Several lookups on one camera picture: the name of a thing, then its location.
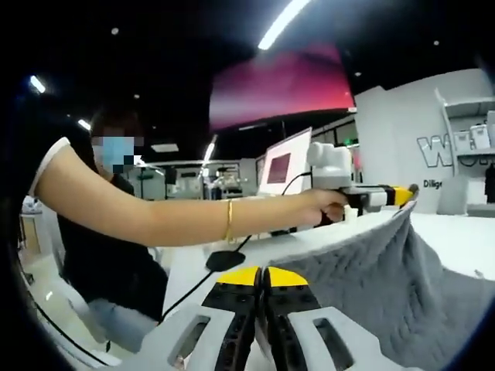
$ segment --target pink screen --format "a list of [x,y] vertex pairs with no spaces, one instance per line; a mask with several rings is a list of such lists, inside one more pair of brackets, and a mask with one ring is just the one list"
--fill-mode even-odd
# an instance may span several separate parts
[[288,164],[290,161],[290,153],[273,158],[270,163],[270,170],[268,171],[267,183],[285,183],[287,180]]
[[334,46],[260,54],[218,74],[210,100],[213,131],[277,116],[355,107]]

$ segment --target white sleeve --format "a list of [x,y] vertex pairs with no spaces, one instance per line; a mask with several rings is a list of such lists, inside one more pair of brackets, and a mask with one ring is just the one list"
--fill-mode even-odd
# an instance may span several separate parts
[[60,138],[49,148],[48,152],[43,156],[43,160],[41,160],[41,163],[36,170],[36,175],[32,181],[31,186],[29,187],[29,195],[31,197],[35,196],[34,190],[36,188],[36,185],[38,184],[39,177],[43,174],[50,161],[52,161],[53,156],[55,156],[55,154],[66,145],[70,145],[69,139],[65,137]]

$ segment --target white table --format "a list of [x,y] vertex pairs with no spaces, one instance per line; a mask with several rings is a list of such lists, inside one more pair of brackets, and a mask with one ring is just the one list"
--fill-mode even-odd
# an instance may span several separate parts
[[[240,267],[263,266],[270,260],[302,250],[307,252],[336,244],[381,225],[393,215],[394,211],[381,211],[361,216],[352,223],[337,223],[288,236],[250,241],[243,248],[246,261]],[[476,271],[479,271],[486,279],[495,280],[495,219],[412,213],[411,221],[416,232],[435,249],[445,267],[471,277],[478,277]],[[205,263],[208,255],[214,250],[226,248],[225,242],[219,242],[174,250],[164,311],[207,274]],[[203,302],[219,275],[213,274],[169,316],[184,305]],[[272,368],[264,361],[255,343],[251,347],[246,370],[265,369]]]

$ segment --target jeans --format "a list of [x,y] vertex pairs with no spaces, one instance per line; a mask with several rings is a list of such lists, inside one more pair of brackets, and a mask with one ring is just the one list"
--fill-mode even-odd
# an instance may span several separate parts
[[98,324],[106,331],[108,340],[129,352],[139,352],[142,340],[157,325],[155,320],[141,312],[105,299],[93,300],[88,305]]

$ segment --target black round pad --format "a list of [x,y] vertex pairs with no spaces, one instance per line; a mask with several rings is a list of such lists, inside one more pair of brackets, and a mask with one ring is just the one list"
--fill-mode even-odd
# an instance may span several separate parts
[[207,268],[212,272],[225,272],[245,260],[246,256],[238,251],[215,251],[208,257]]

